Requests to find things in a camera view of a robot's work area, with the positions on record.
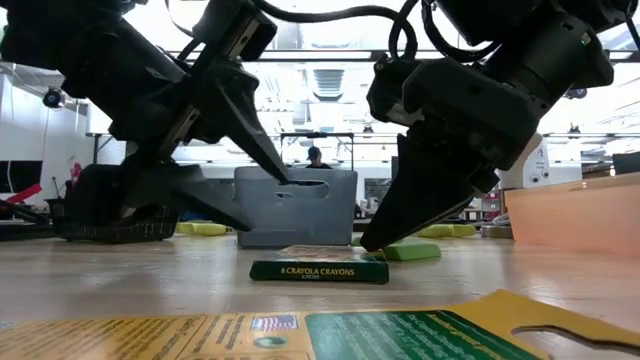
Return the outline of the black wall monitor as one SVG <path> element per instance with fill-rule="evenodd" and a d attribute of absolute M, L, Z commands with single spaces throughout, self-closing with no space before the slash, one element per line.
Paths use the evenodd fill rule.
<path fill-rule="evenodd" d="M 17 193 L 39 184 L 42 165 L 42 161 L 0 161 L 0 193 Z"/>

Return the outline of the black background rig frame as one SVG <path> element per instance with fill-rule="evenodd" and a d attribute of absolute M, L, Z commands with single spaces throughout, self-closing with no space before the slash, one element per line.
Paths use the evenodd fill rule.
<path fill-rule="evenodd" d="M 354 138 L 355 138 L 355 134 L 353 132 L 284 132 L 284 133 L 280 133 L 279 135 L 280 137 L 280 159 L 284 160 L 284 140 L 286 138 L 300 138 L 300 137 L 304 137 L 307 139 L 320 139 L 320 138 L 341 138 L 341 137 L 345 137 L 345 138 L 349 138 L 351 140 L 350 143 L 348 143 L 348 145 L 351 146 L 350 152 L 351 152 L 351 160 L 350 160 L 350 166 L 351 166 L 351 171 L 355 171 L 355 167 L 354 167 L 354 162 L 355 162 L 355 157 L 354 157 Z"/>

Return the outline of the black mesh basket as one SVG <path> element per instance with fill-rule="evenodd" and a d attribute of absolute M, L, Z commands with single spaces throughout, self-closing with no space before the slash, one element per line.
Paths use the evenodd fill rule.
<path fill-rule="evenodd" d="M 82 225 L 67 214 L 64 199 L 46 200 L 54 233 L 67 241 L 86 241 L 104 244 L 126 244 L 162 241 L 174 235 L 179 219 L 175 210 L 159 208 L 154 217 L 131 226 L 118 228 Z"/>

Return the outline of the grey plastic bin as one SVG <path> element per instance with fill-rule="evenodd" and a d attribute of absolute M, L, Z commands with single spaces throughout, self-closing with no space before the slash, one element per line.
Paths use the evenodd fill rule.
<path fill-rule="evenodd" d="M 358 174 L 352 170 L 290 168 L 280 184 L 259 167 L 234 172 L 234 200 L 252 230 L 239 232 L 244 249 L 351 243 Z"/>

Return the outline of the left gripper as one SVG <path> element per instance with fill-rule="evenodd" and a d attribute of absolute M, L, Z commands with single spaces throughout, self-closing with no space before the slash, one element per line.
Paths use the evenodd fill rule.
<path fill-rule="evenodd" d="M 162 148 L 188 102 L 187 67 L 165 54 L 118 54 L 107 62 L 107 113 L 110 133 L 132 142 L 127 164 L 163 162 Z M 288 181 L 286 166 L 257 116 L 256 77 L 238 64 L 210 66 L 194 91 L 192 104 L 200 119 L 192 137 L 207 143 L 230 138 L 262 169 L 281 183 Z M 156 164 L 126 177 L 127 208 L 165 206 L 191 212 L 213 222 L 248 231 L 252 224 L 231 198 L 211 183 L 199 165 Z"/>

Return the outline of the person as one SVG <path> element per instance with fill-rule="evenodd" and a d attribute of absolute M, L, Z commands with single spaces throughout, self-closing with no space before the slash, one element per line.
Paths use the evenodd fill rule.
<path fill-rule="evenodd" d="M 308 149 L 307 160 L 309 161 L 309 164 L 307 165 L 308 168 L 331 169 L 331 166 L 322 161 L 322 152 L 316 146 L 312 146 Z"/>

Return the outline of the black ceiling track light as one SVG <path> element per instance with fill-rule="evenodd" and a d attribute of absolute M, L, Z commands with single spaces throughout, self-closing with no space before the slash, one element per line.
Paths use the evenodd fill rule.
<path fill-rule="evenodd" d="M 50 109 L 60 109 L 65 106 L 66 97 L 60 88 L 49 87 L 42 98 L 42 103 Z"/>

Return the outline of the red angled object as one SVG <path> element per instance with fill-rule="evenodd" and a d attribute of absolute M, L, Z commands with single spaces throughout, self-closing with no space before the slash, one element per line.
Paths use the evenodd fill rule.
<path fill-rule="evenodd" d="M 34 184 L 25 190 L 22 190 L 6 199 L 11 204 L 23 204 L 25 200 L 39 194 L 42 191 L 40 184 Z"/>

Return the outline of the orange translucent bin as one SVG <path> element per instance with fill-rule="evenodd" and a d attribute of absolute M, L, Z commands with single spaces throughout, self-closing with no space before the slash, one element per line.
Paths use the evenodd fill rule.
<path fill-rule="evenodd" d="M 640 173 L 505 193 L 516 241 L 640 258 Z"/>

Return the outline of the black background table frame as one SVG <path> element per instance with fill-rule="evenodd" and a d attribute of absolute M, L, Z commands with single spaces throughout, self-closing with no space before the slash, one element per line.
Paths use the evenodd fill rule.
<path fill-rule="evenodd" d="M 125 141 L 116 140 L 110 134 L 87 133 L 92 140 L 92 162 L 94 164 L 119 165 L 127 150 Z"/>

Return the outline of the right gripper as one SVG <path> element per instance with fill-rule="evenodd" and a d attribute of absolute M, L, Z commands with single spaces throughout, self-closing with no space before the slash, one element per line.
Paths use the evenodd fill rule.
<path fill-rule="evenodd" d="M 425 129 L 398 136 L 398 167 L 361 237 L 376 251 L 464 207 L 536 147 L 545 102 L 449 58 L 426 60 L 404 80 L 402 103 Z"/>

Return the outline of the yellow-handled pliers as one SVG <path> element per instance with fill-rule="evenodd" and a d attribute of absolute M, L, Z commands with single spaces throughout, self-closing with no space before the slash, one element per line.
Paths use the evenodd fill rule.
<path fill-rule="evenodd" d="M 424 238 L 462 238 L 475 235 L 476 228 L 463 224 L 434 224 L 420 230 L 417 235 Z"/>
<path fill-rule="evenodd" d="M 206 222 L 181 222 L 176 225 L 176 233 L 196 236 L 223 236 L 227 227 Z"/>

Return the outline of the white device with icons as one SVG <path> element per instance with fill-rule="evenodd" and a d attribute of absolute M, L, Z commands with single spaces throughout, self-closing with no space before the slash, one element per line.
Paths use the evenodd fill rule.
<path fill-rule="evenodd" d="M 550 160 L 542 149 L 527 159 L 524 171 L 526 187 L 541 187 L 579 181 L 583 178 L 582 165 L 571 160 Z"/>

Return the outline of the yellow green Crayola crayon box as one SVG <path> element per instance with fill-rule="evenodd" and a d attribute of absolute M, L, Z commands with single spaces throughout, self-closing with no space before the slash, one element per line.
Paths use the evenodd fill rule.
<path fill-rule="evenodd" d="M 252 263 L 255 281 L 327 281 L 386 284 L 389 264 L 383 252 L 360 246 L 294 245 Z"/>
<path fill-rule="evenodd" d="M 548 331 L 640 357 L 640 333 L 499 290 L 444 307 L 0 323 L 0 360 L 544 360 Z"/>

